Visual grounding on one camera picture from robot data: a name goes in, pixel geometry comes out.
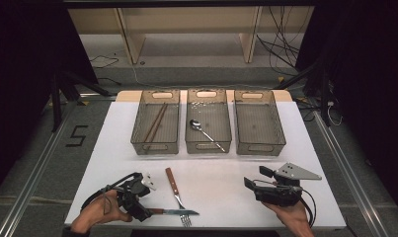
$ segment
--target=person's left hand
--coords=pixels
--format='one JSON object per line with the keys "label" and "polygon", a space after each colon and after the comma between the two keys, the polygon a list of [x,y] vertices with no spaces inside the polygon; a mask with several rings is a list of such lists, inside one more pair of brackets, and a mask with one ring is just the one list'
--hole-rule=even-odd
{"label": "person's left hand", "polygon": [[107,223],[114,220],[130,222],[133,218],[128,213],[119,209],[117,197],[118,193],[111,190],[103,195],[96,197],[87,205],[72,222],[71,231],[75,233],[87,233],[90,228],[98,223]]}

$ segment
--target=hand-mounted device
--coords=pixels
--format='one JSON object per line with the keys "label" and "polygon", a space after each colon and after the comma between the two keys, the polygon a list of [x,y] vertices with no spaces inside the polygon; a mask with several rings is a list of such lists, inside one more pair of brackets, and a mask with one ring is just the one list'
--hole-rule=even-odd
{"label": "hand-mounted device", "polygon": [[116,190],[118,192],[119,206],[122,206],[135,219],[143,221],[154,214],[152,210],[145,208],[138,201],[139,198],[150,193],[149,189],[156,190],[149,174],[132,173],[88,197],[82,204],[81,211],[99,195],[103,195],[110,190]]}
{"label": "hand-mounted device", "polygon": [[[322,177],[292,163],[285,163],[278,170],[274,171],[267,167],[260,166],[260,173],[270,178],[274,177],[276,181],[272,183],[260,180],[251,181],[244,177],[245,187],[254,192],[255,199],[279,206],[296,205],[297,202],[301,200],[302,203],[305,205],[306,209],[308,209],[309,211],[309,214],[311,216],[309,223],[312,226],[315,220],[312,217],[312,212],[309,206],[301,197],[304,189],[303,187],[300,186],[300,180],[322,180]],[[272,184],[273,187],[257,186],[255,183],[256,181]]]}

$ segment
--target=table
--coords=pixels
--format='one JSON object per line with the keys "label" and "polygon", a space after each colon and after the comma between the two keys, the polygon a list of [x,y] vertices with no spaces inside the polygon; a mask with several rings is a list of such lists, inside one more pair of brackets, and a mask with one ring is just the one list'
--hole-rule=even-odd
{"label": "table", "polygon": [[[110,106],[90,162],[71,205],[65,224],[79,214],[85,199],[120,178],[133,172],[149,172],[156,191],[142,197],[145,207],[178,208],[165,169],[171,167],[183,204],[199,212],[191,216],[193,229],[280,229],[284,226],[276,215],[255,200],[253,192],[245,188],[244,177],[251,180],[268,177],[259,174],[259,166],[271,169],[292,162],[322,176],[321,181],[301,181],[301,186],[316,200],[315,229],[342,229],[346,226],[337,202],[325,178],[303,120],[295,102],[286,91],[276,91],[279,117],[287,145],[279,157],[239,156],[235,152],[235,130],[228,154],[188,154],[184,141],[187,92],[182,91],[180,118],[180,152],[177,155],[138,156],[130,144],[140,92],[121,92]],[[229,116],[234,124],[232,95],[227,91]],[[303,195],[313,208],[310,198]],[[152,216],[143,222],[115,221],[109,225],[133,229],[184,228],[179,216]]]}

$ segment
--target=fork wooden handle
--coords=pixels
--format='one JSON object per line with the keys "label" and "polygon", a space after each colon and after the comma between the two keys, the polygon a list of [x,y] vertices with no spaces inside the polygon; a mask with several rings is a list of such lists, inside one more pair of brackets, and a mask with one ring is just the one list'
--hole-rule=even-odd
{"label": "fork wooden handle", "polygon": [[177,184],[175,183],[175,179],[172,174],[171,168],[165,169],[165,172],[167,173],[168,180],[170,181],[170,185],[171,185],[171,188],[173,189],[174,195],[178,195],[179,192],[178,192]]}

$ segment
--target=transparent gray bin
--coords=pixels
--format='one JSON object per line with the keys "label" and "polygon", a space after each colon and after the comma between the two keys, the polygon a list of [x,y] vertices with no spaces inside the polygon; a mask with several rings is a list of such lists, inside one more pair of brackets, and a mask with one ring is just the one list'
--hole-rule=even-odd
{"label": "transparent gray bin", "polygon": [[279,156],[285,146],[273,91],[235,91],[236,153]]}
{"label": "transparent gray bin", "polygon": [[180,90],[143,91],[131,144],[138,155],[178,154]]}
{"label": "transparent gray bin", "polygon": [[[202,132],[194,130],[190,121],[201,123]],[[190,89],[187,98],[186,145],[190,154],[228,153],[232,135],[224,89]]]}

